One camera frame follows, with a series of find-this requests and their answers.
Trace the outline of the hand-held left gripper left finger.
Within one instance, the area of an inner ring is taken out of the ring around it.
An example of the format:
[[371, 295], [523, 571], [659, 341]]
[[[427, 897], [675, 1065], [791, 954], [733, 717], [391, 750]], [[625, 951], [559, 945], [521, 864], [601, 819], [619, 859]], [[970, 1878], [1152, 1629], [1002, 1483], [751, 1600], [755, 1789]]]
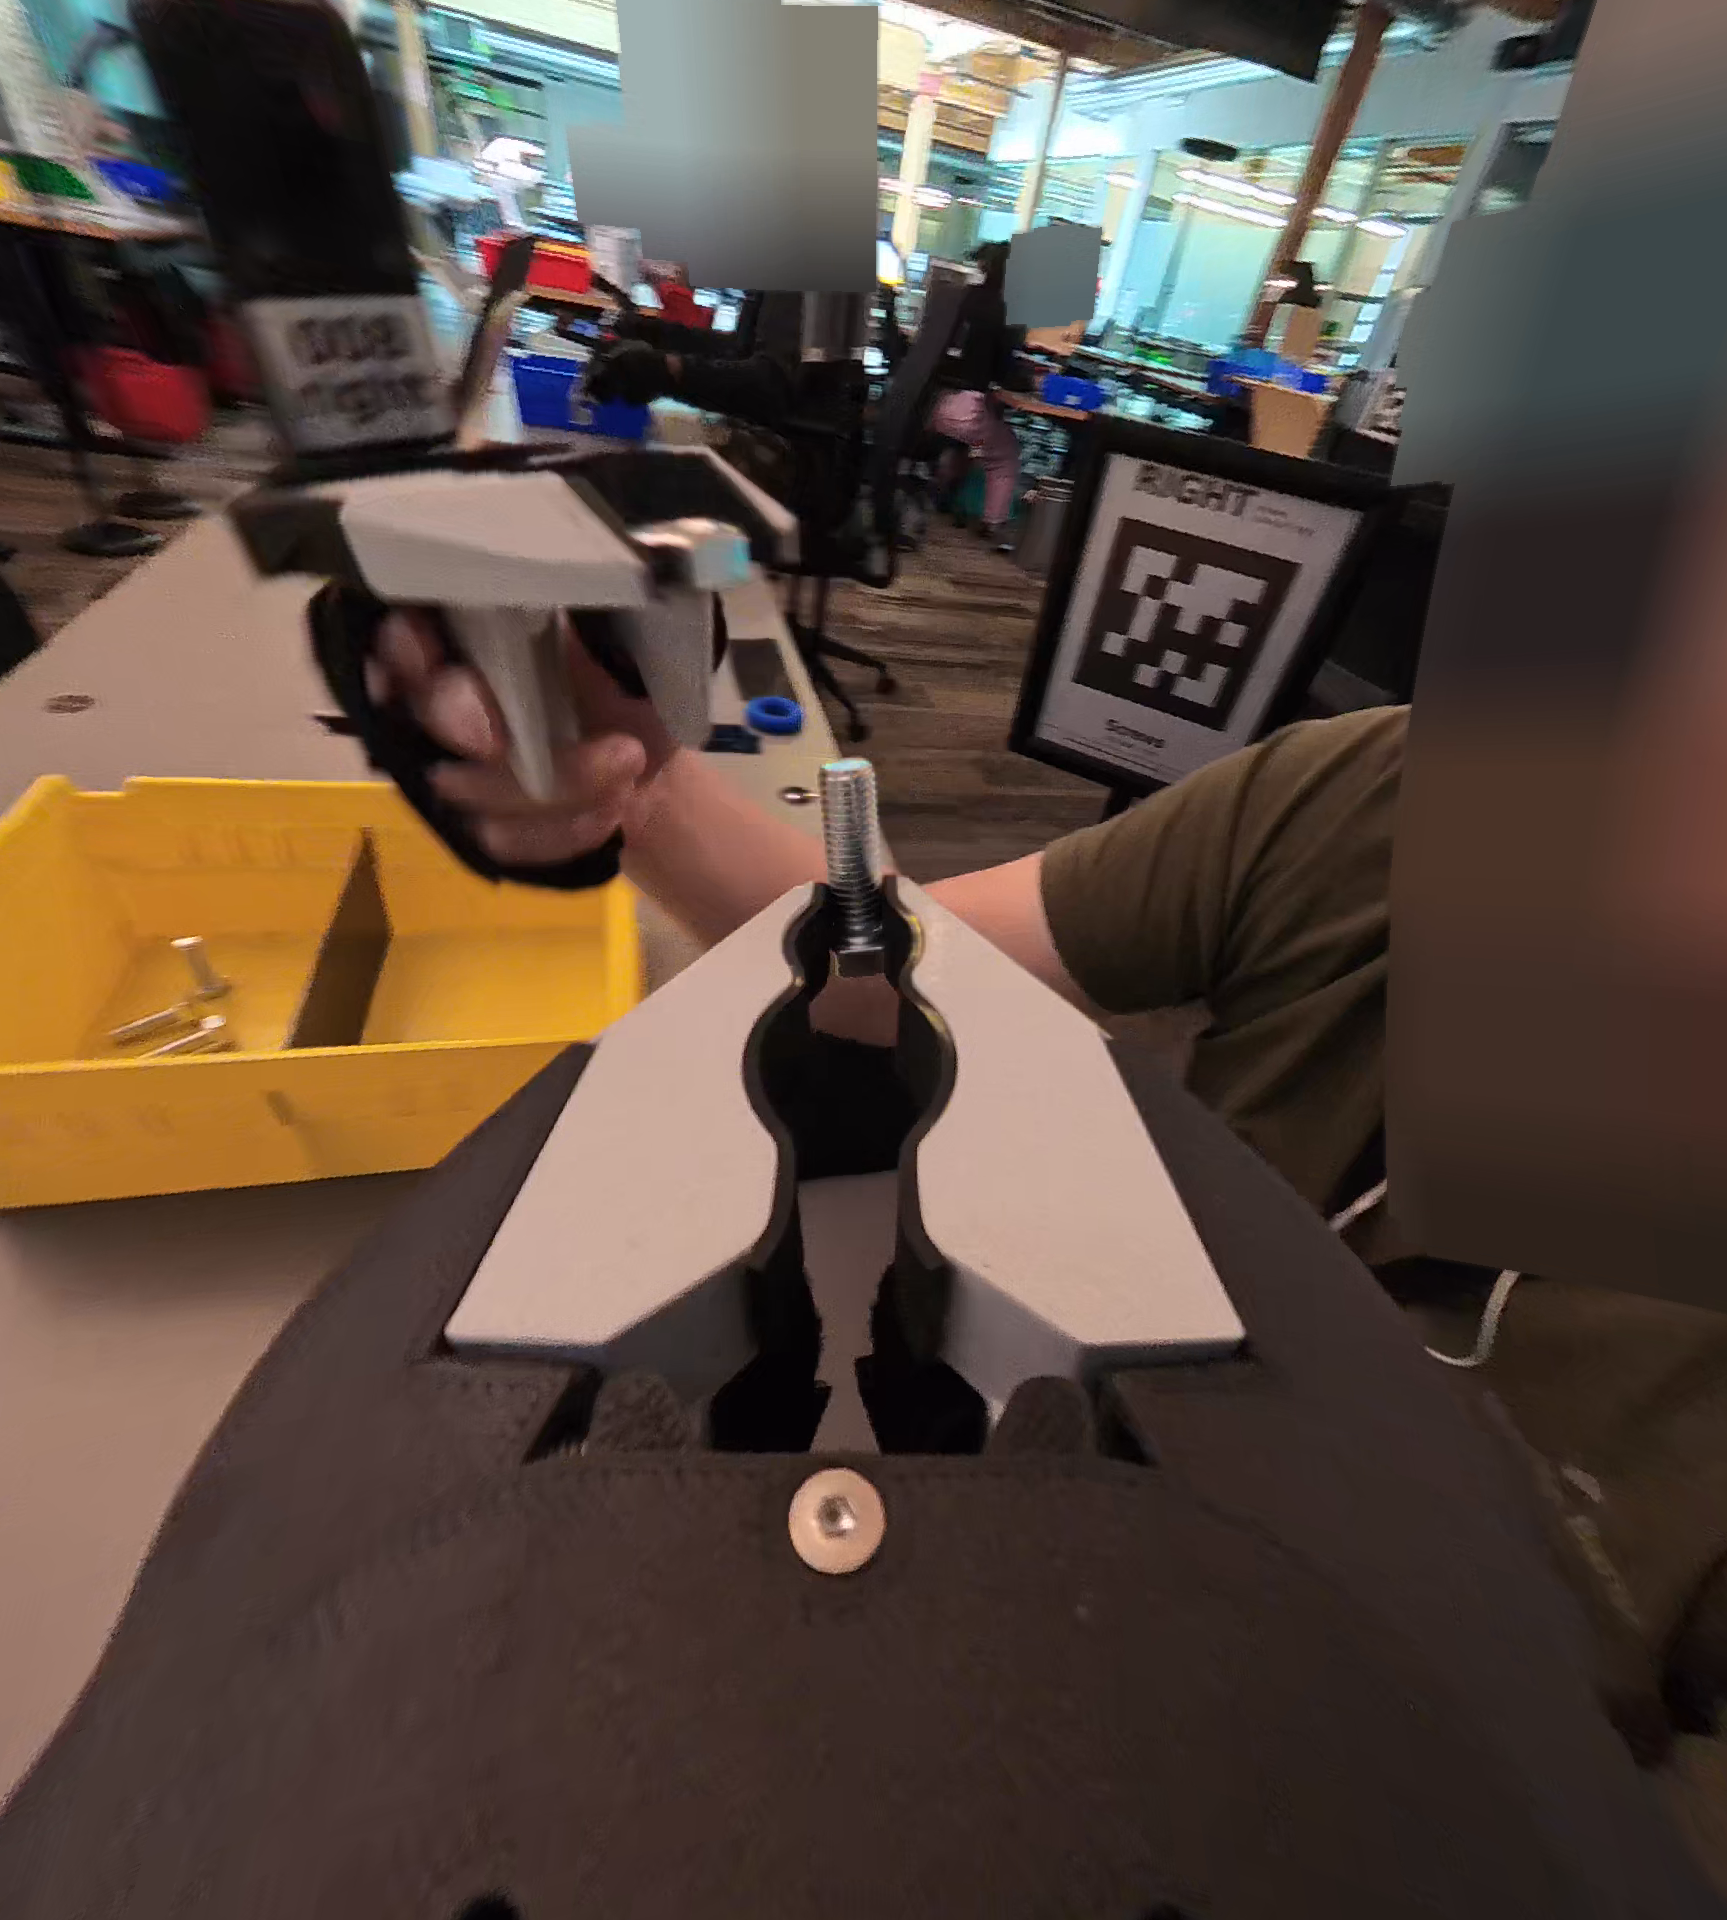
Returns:
[[787, 892], [593, 1044], [445, 1328], [457, 1353], [645, 1372], [725, 1450], [811, 1450], [825, 1328], [759, 1068], [825, 901]]

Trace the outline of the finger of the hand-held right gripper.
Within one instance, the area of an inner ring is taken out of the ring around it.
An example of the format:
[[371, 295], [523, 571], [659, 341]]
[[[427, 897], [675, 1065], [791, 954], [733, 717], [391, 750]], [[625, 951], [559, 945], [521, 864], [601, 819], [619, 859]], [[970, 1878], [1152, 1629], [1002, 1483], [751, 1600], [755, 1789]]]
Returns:
[[629, 542], [653, 527], [711, 519], [743, 533], [765, 570], [803, 559], [797, 516], [709, 445], [601, 445], [565, 457], [565, 479]]
[[601, 614], [671, 738], [715, 726], [721, 592], [659, 590], [635, 542], [563, 476], [397, 476], [341, 503], [355, 570], [391, 605], [445, 614], [499, 697], [517, 756], [559, 756], [577, 735], [555, 614]]

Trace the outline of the red storage bin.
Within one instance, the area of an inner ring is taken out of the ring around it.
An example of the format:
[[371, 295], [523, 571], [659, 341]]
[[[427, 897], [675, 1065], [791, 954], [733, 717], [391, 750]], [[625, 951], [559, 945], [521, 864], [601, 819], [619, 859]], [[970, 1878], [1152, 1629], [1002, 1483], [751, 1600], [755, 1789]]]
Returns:
[[215, 420], [201, 365], [167, 362], [137, 348], [79, 346], [67, 368], [87, 407], [117, 433], [181, 448], [205, 439]]
[[499, 229], [477, 238], [477, 256], [487, 276], [497, 276], [513, 246], [529, 243], [529, 287], [547, 295], [595, 299], [595, 265], [589, 246], [531, 231]]

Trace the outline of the yellow divided plastic bin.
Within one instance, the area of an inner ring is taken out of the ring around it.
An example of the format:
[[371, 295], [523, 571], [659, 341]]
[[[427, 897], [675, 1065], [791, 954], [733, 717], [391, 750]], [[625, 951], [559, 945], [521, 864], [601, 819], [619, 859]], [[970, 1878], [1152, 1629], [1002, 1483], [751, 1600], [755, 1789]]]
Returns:
[[[365, 1044], [287, 1050], [371, 830], [395, 943]], [[235, 984], [239, 1050], [141, 1062], [109, 1032]], [[429, 1167], [643, 993], [625, 880], [467, 870], [375, 779], [37, 779], [0, 818], [0, 1212]]]

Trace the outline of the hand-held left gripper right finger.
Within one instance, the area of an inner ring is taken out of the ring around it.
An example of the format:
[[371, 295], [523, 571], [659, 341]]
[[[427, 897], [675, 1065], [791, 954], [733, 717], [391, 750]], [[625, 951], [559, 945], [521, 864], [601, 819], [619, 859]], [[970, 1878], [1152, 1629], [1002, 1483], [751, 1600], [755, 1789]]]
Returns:
[[1018, 1389], [1232, 1357], [1244, 1324], [1106, 1033], [906, 880], [884, 893], [914, 1104], [856, 1360], [876, 1447], [976, 1453]]

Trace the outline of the black framed marker sign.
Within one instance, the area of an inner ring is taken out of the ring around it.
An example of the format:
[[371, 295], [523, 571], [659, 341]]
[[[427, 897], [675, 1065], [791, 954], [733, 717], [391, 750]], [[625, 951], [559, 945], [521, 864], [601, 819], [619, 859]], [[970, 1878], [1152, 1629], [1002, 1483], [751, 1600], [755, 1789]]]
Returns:
[[1406, 703], [1452, 490], [1106, 418], [1082, 431], [1010, 729], [1110, 808]]

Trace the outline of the black office chair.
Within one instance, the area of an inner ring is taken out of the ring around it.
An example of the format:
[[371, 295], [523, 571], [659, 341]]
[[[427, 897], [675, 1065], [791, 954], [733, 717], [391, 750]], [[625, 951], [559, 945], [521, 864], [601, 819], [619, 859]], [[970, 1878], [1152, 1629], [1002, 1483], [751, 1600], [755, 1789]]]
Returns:
[[805, 492], [799, 558], [779, 565], [779, 578], [789, 584], [785, 626], [813, 692], [823, 705], [840, 709], [832, 721], [838, 738], [852, 746], [866, 741], [872, 728], [834, 665], [868, 668], [886, 696], [896, 692], [896, 677], [884, 660], [830, 636], [830, 592], [838, 584], [884, 592], [896, 581], [906, 465], [924, 441], [934, 391], [980, 283], [976, 267], [938, 265], [916, 338], [880, 391], [864, 401], [856, 423], [844, 429], [813, 420], [793, 423], [801, 460], [807, 461], [815, 445], [842, 496], [827, 492], [819, 499]]

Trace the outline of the blue storage bin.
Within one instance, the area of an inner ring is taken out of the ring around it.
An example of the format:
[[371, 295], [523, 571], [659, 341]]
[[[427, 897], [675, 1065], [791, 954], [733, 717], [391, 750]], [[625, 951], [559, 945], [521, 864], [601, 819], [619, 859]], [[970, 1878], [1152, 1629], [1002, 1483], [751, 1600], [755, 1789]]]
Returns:
[[649, 404], [597, 400], [589, 394], [591, 356], [511, 349], [507, 364], [517, 407], [529, 429], [625, 444], [651, 439]]

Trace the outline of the black bin divider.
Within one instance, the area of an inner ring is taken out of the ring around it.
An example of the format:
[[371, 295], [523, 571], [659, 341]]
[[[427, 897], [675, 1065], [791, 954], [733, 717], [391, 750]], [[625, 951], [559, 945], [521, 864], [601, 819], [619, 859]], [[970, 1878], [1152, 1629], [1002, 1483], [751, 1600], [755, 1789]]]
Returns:
[[395, 943], [375, 837], [363, 827], [339, 903], [311, 964], [287, 1050], [365, 1044], [375, 998]]

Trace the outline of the person's right hand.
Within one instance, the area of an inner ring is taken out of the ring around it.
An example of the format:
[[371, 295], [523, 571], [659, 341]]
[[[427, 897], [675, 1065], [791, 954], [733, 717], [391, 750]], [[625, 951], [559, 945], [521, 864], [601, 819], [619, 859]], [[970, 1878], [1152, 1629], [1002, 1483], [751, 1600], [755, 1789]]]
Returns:
[[439, 746], [429, 776], [439, 804], [509, 868], [553, 868], [603, 850], [641, 814], [677, 751], [657, 709], [623, 690], [571, 614], [555, 614], [547, 636], [579, 716], [553, 797], [523, 786], [499, 697], [445, 647], [435, 614], [389, 612], [367, 665], [371, 697]]

